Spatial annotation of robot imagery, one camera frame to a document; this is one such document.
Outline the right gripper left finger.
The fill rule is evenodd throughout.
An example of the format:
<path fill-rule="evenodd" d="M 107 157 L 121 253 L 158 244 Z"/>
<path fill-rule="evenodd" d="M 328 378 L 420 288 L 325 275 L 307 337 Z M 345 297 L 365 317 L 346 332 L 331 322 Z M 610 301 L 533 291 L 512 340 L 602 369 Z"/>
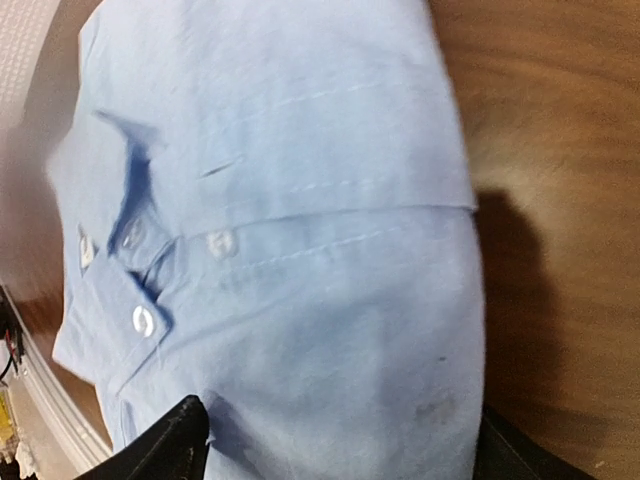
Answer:
<path fill-rule="evenodd" d="M 202 480 L 209 417 L 195 395 L 184 397 L 125 449 L 79 480 Z"/>

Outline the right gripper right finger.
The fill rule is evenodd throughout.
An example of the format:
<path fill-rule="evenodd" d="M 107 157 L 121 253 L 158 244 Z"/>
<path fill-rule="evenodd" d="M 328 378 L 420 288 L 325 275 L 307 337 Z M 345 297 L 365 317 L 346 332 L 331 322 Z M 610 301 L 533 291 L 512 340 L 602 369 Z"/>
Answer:
<path fill-rule="evenodd" d="M 535 443 L 488 404 L 483 406 L 476 480 L 594 480 Z"/>

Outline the light blue long sleeve shirt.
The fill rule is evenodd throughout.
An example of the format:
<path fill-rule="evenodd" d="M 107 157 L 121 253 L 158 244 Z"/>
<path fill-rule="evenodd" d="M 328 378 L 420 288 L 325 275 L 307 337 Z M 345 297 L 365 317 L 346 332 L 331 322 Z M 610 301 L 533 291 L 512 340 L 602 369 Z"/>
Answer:
<path fill-rule="evenodd" d="M 469 479 L 482 269 L 423 1 L 104 1 L 49 164 L 54 359 L 115 450 L 183 397 L 210 479 Z"/>

